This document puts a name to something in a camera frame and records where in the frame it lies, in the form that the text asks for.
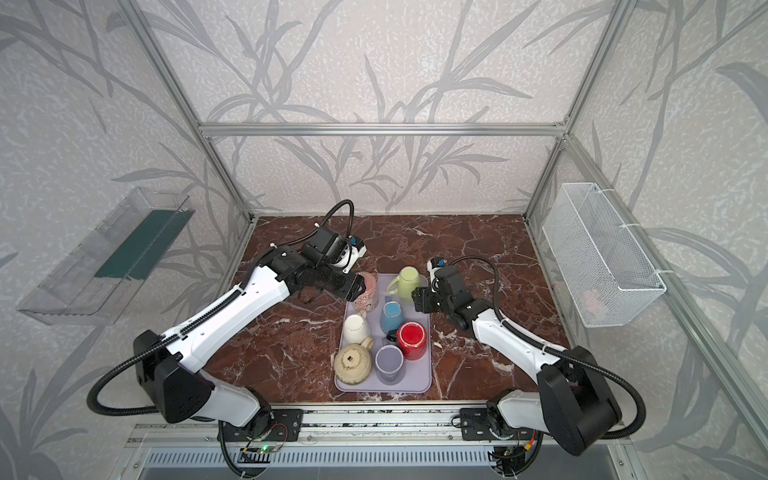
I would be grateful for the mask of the light green mug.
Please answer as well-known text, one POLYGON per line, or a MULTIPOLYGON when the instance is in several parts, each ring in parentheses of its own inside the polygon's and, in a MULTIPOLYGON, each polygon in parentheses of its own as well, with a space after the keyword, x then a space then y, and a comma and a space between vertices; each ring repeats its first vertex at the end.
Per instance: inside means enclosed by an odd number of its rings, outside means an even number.
POLYGON ((405 301, 412 301, 412 293, 421 287, 421 275, 413 266, 406 266, 400 270, 396 277, 386 288, 388 295, 397 295, 405 301))

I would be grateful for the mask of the blue mug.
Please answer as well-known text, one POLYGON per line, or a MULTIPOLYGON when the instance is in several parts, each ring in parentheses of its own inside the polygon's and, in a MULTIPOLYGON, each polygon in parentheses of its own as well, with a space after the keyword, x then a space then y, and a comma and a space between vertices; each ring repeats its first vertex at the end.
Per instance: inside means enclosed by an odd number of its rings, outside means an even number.
POLYGON ((387 300, 382 307, 380 315, 380 327, 384 334, 398 330, 405 322, 403 308, 399 302, 387 300))

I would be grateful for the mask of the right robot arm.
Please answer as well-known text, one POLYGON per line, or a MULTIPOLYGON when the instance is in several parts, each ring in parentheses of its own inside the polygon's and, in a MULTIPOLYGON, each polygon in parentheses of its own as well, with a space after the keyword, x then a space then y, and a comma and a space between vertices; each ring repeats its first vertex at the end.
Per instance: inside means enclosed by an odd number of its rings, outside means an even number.
POLYGON ((429 284, 412 293, 420 313, 440 312, 459 330, 493 348, 522 369, 535 392, 505 390, 486 402, 489 433, 507 439, 517 429, 550 435, 566 452, 578 456, 622 419, 607 379, 587 364, 592 354, 581 348, 552 345, 498 316, 493 304, 470 293, 455 265, 441 258, 428 262, 429 284))

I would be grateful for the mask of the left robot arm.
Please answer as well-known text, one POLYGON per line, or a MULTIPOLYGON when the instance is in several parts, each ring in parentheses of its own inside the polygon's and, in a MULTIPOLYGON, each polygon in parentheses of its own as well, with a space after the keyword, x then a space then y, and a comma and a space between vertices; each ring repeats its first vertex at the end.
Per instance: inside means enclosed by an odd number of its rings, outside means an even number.
POLYGON ((244 427, 267 409, 266 401, 203 371, 211 357, 256 317, 305 287, 326 290, 350 302, 365 292, 364 279, 352 271, 367 248, 345 247, 337 261, 316 260, 308 250, 278 247, 252 264, 244 280, 187 321, 156 336, 147 331, 134 347, 160 346, 137 365, 137 380, 168 423, 192 417, 244 427))

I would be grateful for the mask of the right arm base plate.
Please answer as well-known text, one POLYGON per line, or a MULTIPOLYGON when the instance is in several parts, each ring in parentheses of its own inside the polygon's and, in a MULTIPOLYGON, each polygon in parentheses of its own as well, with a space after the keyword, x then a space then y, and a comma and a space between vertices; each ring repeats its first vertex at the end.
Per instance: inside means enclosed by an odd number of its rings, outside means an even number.
POLYGON ((528 442, 537 435, 529 428, 502 426, 499 421, 489 419, 486 408, 461 408, 451 424, 461 431, 464 441, 528 442))

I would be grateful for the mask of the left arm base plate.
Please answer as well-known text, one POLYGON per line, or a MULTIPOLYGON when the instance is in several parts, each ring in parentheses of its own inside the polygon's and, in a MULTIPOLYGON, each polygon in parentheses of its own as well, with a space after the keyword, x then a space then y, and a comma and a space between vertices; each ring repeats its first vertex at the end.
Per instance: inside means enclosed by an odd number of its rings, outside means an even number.
POLYGON ((244 427, 224 423, 217 439, 226 443, 246 442, 296 442, 299 437, 304 411, 300 408, 276 408, 260 411, 244 427))

